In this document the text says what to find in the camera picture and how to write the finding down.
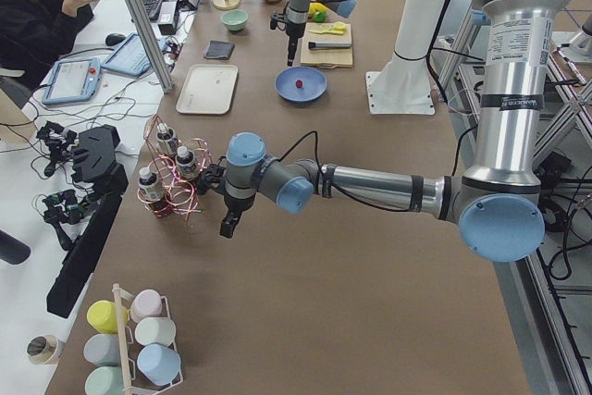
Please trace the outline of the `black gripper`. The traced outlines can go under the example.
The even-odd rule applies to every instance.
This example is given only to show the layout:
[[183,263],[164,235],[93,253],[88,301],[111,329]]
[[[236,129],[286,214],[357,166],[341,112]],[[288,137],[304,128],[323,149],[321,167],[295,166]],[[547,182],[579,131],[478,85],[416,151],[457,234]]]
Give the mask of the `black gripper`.
[[289,36],[287,65],[293,66],[293,62],[298,50],[298,39],[301,39],[305,32],[305,23],[286,22],[286,33]]
[[224,238],[232,239],[234,231],[240,223],[241,215],[253,206],[253,197],[242,199],[225,196],[224,203],[228,211],[220,224],[219,234]]

